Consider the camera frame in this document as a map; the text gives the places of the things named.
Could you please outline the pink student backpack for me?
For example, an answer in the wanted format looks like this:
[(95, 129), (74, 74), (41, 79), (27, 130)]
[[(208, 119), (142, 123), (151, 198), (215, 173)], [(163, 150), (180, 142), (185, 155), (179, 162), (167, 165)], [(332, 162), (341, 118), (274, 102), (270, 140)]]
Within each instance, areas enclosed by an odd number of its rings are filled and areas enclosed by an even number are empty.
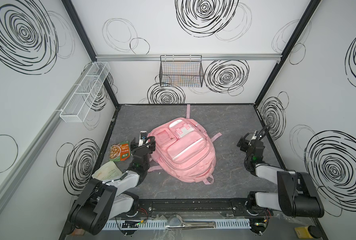
[(190, 112), (188, 104), (185, 118), (174, 119), (149, 133), (156, 143), (151, 160), (158, 164), (149, 172), (164, 170), (182, 182), (211, 185), (217, 162), (213, 142), (222, 134), (209, 137), (205, 128), (190, 117)]

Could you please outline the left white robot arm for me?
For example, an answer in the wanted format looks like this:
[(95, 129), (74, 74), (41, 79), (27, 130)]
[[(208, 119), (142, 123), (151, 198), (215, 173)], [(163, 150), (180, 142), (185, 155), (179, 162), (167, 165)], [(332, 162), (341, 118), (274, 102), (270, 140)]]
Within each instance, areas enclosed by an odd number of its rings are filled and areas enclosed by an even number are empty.
[(131, 143), (133, 161), (122, 176), (114, 180), (92, 178), (84, 187), (68, 213), (60, 239), (65, 239), (75, 229), (83, 229), (92, 235), (98, 234), (106, 222), (122, 213), (136, 214), (138, 200), (126, 191), (140, 185), (150, 168), (150, 154), (156, 150), (154, 136), (140, 135), (139, 145)]

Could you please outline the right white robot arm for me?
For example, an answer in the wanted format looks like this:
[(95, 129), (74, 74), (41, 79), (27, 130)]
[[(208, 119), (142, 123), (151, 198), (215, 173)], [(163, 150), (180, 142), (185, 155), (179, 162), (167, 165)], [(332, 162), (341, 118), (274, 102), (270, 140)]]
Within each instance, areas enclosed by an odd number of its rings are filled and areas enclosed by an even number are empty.
[(296, 172), (275, 167), (264, 162), (265, 145), (262, 139), (271, 127), (242, 136), (237, 147), (246, 153), (245, 169), (255, 177), (265, 179), (278, 188), (276, 193), (251, 191), (245, 208), (250, 215), (256, 216), (261, 211), (280, 211), (288, 217), (321, 218), (325, 215), (323, 203), (306, 172)]

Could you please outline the green snack packet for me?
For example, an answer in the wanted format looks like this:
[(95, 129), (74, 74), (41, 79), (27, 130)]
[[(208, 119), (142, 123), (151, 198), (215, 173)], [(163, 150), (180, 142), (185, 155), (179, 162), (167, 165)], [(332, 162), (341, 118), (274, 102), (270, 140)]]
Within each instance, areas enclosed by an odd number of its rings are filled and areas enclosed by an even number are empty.
[(125, 161), (130, 157), (130, 142), (124, 141), (110, 147), (109, 160), (113, 162)]

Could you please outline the white food pouch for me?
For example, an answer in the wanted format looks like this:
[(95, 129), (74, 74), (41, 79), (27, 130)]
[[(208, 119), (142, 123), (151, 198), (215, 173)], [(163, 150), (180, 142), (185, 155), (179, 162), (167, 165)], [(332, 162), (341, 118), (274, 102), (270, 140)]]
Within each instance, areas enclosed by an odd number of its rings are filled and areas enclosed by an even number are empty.
[(119, 179), (122, 174), (122, 171), (117, 167), (116, 163), (109, 161), (96, 170), (92, 174), (92, 178), (100, 181), (116, 180)]

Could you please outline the yellow black button box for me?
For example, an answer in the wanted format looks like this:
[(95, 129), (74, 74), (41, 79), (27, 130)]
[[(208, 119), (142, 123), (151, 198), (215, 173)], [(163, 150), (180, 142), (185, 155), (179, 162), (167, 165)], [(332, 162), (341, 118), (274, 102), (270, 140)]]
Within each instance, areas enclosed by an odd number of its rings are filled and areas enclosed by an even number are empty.
[(323, 234), (317, 226), (303, 226), (294, 228), (299, 239), (320, 239)]

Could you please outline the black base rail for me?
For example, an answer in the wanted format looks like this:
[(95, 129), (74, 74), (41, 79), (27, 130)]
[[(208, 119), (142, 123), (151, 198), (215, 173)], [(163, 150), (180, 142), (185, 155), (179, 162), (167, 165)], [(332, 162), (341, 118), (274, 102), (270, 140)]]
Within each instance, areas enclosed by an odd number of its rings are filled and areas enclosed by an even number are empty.
[(233, 217), (264, 218), (273, 216), (269, 209), (247, 209), (248, 200), (233, 199), (139, 199), (135, 203), (136, 210), (145, 210), (148, 217), (158, 213), (197, 213), (220, 212)]

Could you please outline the aluminium wall rail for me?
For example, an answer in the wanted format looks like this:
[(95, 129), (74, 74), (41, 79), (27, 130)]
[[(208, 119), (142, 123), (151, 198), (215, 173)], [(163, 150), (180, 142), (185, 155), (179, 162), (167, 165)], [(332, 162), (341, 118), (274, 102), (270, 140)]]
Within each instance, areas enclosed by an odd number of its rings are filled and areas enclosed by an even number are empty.
[(281, 54), (147, 54), (147, 55), (97, 55), (96, 59), (103, 62), (125, 61), (280, 61)]

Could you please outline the black corner frame post right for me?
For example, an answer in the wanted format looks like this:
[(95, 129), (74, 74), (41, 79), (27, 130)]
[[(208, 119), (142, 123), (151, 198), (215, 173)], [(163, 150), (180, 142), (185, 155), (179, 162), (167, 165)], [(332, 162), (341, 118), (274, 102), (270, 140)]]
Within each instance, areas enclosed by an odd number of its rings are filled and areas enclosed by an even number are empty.
[(311, 0), (310, 3), (308, 4), (304, 14), (300, 18), (297, 26), (295, 27), (290, 39), (288, 40), (282, 52), (281, 60), (278, 63), (276, 63), (276, 65), (274, 66), (263, 88), (261, 89), (257, 99), (255, 100), (254, 102), (255, 108), (257, 108), (259, 104), (262, 102), (264, 96), (268, 92), (269, 88), (271, 87), (272, 83), (274, 82), (275, 78), (280, 72), (281, 68), (285, 64), (287, 57), (290, 55), (293, 47), (296, 45), (298, 39), (300, 38), (301, 34), (304, 32), (307, 24), (310, 22), (312, 16), (314, 15), (315, 11), (317, 10), (321, 2), (322, 2), (321, 0)]

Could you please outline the black corner frame post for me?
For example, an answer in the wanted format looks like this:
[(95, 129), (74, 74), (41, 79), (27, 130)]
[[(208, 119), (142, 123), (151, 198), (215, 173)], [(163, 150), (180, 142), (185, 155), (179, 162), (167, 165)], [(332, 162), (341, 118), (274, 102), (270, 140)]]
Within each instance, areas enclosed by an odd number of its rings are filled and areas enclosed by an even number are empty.
[[(87, 33), (83, 27), (83, 24), (77, 14), (77, 11), (72, 3), (71, 0), (61, 0), (69, 18), (71, 19), (71, 22), (76, 30), (76, 32), (78, 33), (79, 35), (79, 38), (89, 56), (89, 58), (91, 59), (91, 61), (93, 62), (96, 62), (97, 61), (97, 54), (94, 50), (94, 47), (90, 41), (90, 39), (88, 38), (87, 36)], [(112, 101), (112, 103), (114, 104), (115, 108), (117, 110), (120, 110), (121, 109), (121, 106), (120, 104), (118, 103), (118, 100), (114, 94), (114, 91), (110, 85), (110, 83), (108, 82), (108, 80), (105, 80), (104, 81), (104, 86), (105, 86), (105, 89), (106, 91), (108, 92), (109, 94), (109, 97)]]
[(264, 96), (268, 92), (269, 88), (271, 87), (272, 83), (274, 82), (275, 78), (280, 72), (281, 68), (285, 64), (287, 57), (290, 55), (293, 47), (296, 45), (298, 39), (300, 38), (301, 34), (304, 32), (307, 24), (310, 22), (312, 16), (314, 15), (315, 11), (317, 10), (321, 2), (322, 2), (321, 0), (311, 0), (310, 3), (308, 4), (304, 14), (300, 18), (297, 26), (295, 27), (290, 39), (288, 40), (282, 52), (281, 60), (278, 63), (276, 63), (276, 65), (274, 66), (263, 88), (261, 89), (257, 99), (255, 100), (254, 102), (255, 108), (257, 108), (259, 104), (262, 102)]

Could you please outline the black corner frame post left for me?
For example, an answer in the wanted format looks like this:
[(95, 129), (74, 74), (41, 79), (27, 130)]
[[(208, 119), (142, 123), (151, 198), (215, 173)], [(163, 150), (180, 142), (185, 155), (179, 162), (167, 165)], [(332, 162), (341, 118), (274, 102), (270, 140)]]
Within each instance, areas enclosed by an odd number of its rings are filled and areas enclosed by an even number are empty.
[[(93, 62), (96, 62), (97, 61), (97, 54), (94, 50), (94, 47), (90, 41), (90, 39), (88, 38), (87, 36), (87, 33), (83, 27), (83, 24), (77, 14), (77, 11), (72, 3), (71, 0), (61, 0), (69, 18), (71, 19), (71, 22), (76, 30), (76, 32), (78, 33), (79, 35), (79, 38), (89, 56), (89, 58), (91, 59), (91, 61)], [(105, 80), (104, 81), (104, 86), (105, 86), (105, 89), (106, 91), (108, 92), (109, 94), (109, 97), (112, 101), (112, 103), (114, 104), (115, 108), (117, 110), (120, 110), (121, 109), (121, 106), (120, 104), (118, 103), (118, 100), (114, 94), (114, 91), (110, 85), (110, 83), (108, 82), (108, 80)]]

